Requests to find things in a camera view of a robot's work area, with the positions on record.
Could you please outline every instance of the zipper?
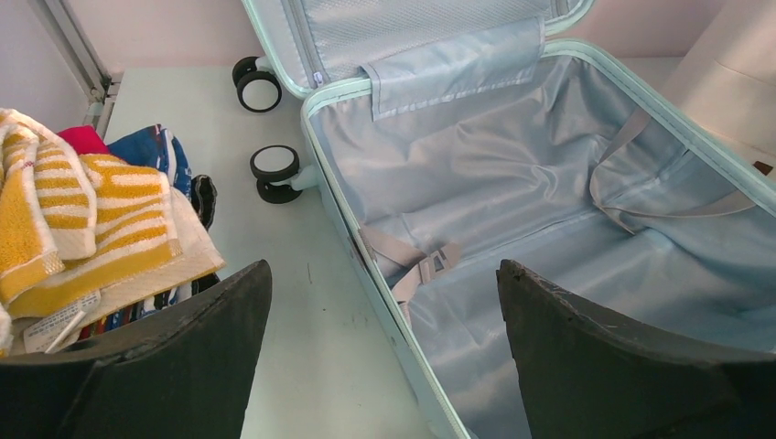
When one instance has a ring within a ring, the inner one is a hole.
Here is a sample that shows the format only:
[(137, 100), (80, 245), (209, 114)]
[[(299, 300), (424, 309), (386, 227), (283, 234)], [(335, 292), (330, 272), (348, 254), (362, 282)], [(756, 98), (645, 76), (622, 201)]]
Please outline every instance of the zipper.
[(307, 70), (307, 80), (314, 89), (323, 85), (326, 80), (324, 77), (323, 63), (318, 56), (318, 50), (315, 47), (315, 40), (313, 39), (310, 26), (305, 19), (305, 7), (302, 5), (302, 0), (286, 0), (283, 2), (288, 5), (286, 12), (291, 13), (291, 17), (294, 19), (294, 25), (296, 33), (298, 35), (298, 43), (301, 44), (302, 51), (304, 52), (303, 63), (306, 61), (305, 70)]

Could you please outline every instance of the white tag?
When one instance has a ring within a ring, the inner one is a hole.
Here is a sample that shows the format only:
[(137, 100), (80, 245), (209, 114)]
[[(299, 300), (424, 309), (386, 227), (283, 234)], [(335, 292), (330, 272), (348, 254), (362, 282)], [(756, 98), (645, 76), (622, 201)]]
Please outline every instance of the white tag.
[(51, 346), (51, 343), (79, 312), (88, 315), (97, 309), (99, 304), (100, 292), (95, 291), (28, 327), (24, 331), (25, 350), (28, 354), (43, 352)]

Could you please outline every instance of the suitcase wheel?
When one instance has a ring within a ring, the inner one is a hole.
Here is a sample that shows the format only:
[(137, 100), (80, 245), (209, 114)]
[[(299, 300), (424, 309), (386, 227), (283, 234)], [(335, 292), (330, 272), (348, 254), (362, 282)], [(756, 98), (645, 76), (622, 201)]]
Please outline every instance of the suitcase wheel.
[(291, 185), (275, 186), (258, 180), (256, 190), (259, 191), (259, 197), (270, 204), (286, 204), (302, 195), (301, 191), (292, 189)]
[(299, 154), (285, 145), (266, 146), (251, 155), (251, 172), (264, 183), (278, 183), (299, 172)]
[(302, 194), (291, 179), (299, 173), (299, 155), (285, 145), (264, 147), (251, 155), (251, 172), (259, 196), (271, 204), (285, 204)]
[(257, 59), (259, 59), (259, 57), (245, 57), (237, 61), (237, 64), (232, 68), (232, 82), (234, 82), (235, 87), (240, 83), (243, 76), (258, 71), (258, 68), (256, 67)]
[(269, 112), (280, 103), (282, 95), (280, 82), (269, 71), (250, 71), (237, 81), (237, 99), (249, 112)]

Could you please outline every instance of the light blue suitcase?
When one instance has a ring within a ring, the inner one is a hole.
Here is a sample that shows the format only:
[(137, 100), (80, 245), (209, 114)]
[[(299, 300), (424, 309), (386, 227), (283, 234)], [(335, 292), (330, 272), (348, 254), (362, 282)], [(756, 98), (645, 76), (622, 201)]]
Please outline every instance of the light blue suitcase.
[(607, 53), (547, 40), (592, 0), (243, 2), (267, 58), (236, 67), (241, 101), (273, 70), (315, 161), (254, 173), (274, 202), (318, 186), (438, 437), (530, 437), (502, 259), (656, 327), (776, 347), (776, 187)]

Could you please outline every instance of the folded clothes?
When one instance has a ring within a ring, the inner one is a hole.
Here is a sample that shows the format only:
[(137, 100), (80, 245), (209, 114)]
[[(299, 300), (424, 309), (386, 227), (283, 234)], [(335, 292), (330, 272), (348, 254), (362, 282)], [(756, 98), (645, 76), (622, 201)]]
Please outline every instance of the folded clothes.
[(14, 110), (0, 109), (0, 302), (94, 254), (97, 205), (75, 151)]
[[(129, 166), (112, 155), (83, 155), (81, 162), (97, 194), (97, 252), (66, 261), (64, 272), (8, 304), (13, 318), (48, 316), (79, 297), (141, 275), (181, 254), (166, 176)], [(143, 293), (138, 290), (136, 298)]]
[(111, 153), (97, 131), (89, 125), (74, 126), (60, 131), (57, 135), (72, 146), (78, 155)]
[[(13, 110), (0, 109), (0, 155), (0, 356), (29, 323), (16, 325), (19, 317), (56, 320), (94, 295), (96, 309), (79, 327), (110, 330), (138, 318), (138, 306), (128, 305), (171, 289), (167, 304), (175, 303), (178, 285), (224, 266), (189, 198), (165, 173), (113, 155), (78, 157)], [(181, 163), (188, 169), (185, 157)]]
[(170, 184), (187, 197), (191, 191), (191, 169), (183, 146), (160, 124), (148, 126), (108, 145), (111, 154), (135, 166), (164, 172)]
[[(209, 229), (210, 225), (213, 223), (216, 197), (218, 197), (218, 190), (216, 190), (210, 177), (196, 176), (191, 179), (191, 206), (197, 213), (199, 222), (205, 230)], [(120, 320), (119, 315), (121, 313), (132, 314), (133, 312), (136, 313), (136, 318), (150, 316), (156, 311), (164, 309), (166, 306), (189, 299), (191, 296), (207, 290), (220, 281), (221, 279), (219, 279), (216, 273), (206, 273), (191, 283), (176, 286), (172, 291), (165, 291), (154, 297), (147, 297), (146, 300), (137, 304), (129, 305), (125, 309), (117, 311), (112, 316), (109, 316), (109, 318), (112, 320)], [(125, 319), (125, 323), (110, 327), (110, 329), (116, 329), (127, 323), (134, 322), (136, 318)], [(92, 323), (91, 327), (82, 330), (79, 339), (101, 334), (102, 332), (98, 332), (98, 325), (99, 322), (95, 322)]]
[[(173, 218), (182, 253), (153, 270), (101, 289), (102, 301), (97, 309), (84, 318), (79, 327), (86, 327), (92, 322), (99, 321), (101, 316), (115, 313), (127, 304), (142, 301), (157, 293), (215, 273), (226, 265), (208, 232), (199, 223), (197, 214), (194, 213), (186, 196), (173, 189), (172, 200)], [(138, 296), (138, 292), (144, 292), (144, 294)]]

